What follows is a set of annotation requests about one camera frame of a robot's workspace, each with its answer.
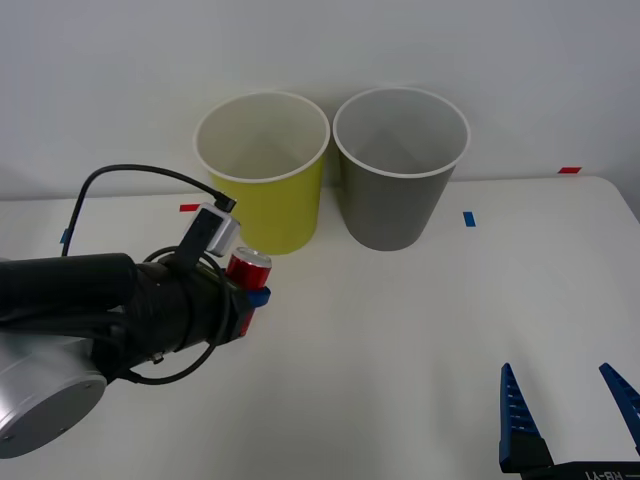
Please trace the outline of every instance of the black robot arm segment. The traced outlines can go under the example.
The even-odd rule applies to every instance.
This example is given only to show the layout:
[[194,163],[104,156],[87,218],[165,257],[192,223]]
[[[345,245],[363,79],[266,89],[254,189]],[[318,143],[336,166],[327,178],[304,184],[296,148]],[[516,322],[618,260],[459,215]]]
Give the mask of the black robot arm segment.
[[[114,171],[185,181],[213,195],[215,205],[200,206],[180,245],[141,264],[122,253],[67,256],[89,186]],[[170,170],[105,167],[82,187],[62,257],[0,262],[0,458],[23,455],[66,432],[114,380],[175,382],[217,346],[244,335],[259,304],[210,255],[222,257],[238,234],[240,225],[230,215],[234,205]],[[131,371],[202,342],[208,343],[204,353],[179,373],[146,378]]]

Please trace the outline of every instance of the tape marker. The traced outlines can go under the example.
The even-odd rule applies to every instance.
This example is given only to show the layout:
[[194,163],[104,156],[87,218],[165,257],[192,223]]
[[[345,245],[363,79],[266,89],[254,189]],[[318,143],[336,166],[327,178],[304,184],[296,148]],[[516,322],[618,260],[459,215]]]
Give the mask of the tape marker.
[[473,212],[462,212],[462,214],[464,215],[464,224],[467,227],[476,226],[476,219],[473,218]]
[[199,203],[183,203],[180,205],[181,212],[195,212],[200,207]]
[[562,173],[562,174],[576,174],[578,173],[580,170],[582,170],[582,167],[562,167],[558,173]]

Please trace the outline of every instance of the blue gripper part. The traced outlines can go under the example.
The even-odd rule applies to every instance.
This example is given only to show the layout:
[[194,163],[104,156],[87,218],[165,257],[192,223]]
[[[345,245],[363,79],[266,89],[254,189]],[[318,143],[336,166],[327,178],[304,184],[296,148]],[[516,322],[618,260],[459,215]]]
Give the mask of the blue gripper part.
[[262,287],[260,290],[249,290],[247,294],[253,308],[264,307],[271,298],[271,290],[267,287]]
[[618,404],[624,423],[636,444],[636,452],[640,454],[640,395],[608,363],[600,365],[600,373]]
[[522,433],[540,438],[511,365],[505,363],[500,379],[500,463],[511,457],[511,435]]

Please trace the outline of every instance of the gray bucket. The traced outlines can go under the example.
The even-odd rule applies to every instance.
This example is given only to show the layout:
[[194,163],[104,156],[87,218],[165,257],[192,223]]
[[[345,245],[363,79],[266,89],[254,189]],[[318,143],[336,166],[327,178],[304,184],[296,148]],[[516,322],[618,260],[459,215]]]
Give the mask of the gray bucket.
[[384,251],[420,237],[470,138],[455,105],[407,87],[352,97],[338,110],[333,135],[347,228],[364,246]]

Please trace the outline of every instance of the red can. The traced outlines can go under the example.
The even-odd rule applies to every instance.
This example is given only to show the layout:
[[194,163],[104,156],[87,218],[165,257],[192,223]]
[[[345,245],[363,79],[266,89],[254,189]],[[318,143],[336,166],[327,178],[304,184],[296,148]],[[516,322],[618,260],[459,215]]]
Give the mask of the red can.
[[[231,254],[227,265],[227,277],[245,290],[260,290],[267,283],[271,272],[271,258],[257,250],[238,247]],[[249,313],[240,330],[240,336],[247,334],[253,313]]]

